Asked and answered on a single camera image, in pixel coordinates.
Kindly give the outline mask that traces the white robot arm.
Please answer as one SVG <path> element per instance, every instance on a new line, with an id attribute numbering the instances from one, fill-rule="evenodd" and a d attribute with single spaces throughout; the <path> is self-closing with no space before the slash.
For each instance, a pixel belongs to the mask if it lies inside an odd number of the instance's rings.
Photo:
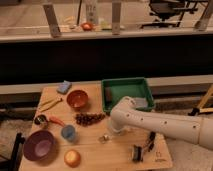
<path id="1" fill-rule="evenodd" d="M 125 96 L 112 108 L 113 133 L 119 134 L 125 126 L 138 127 L 213 150 L 213 119 L 139 111 L 136 105 L 135 98 Z"/>

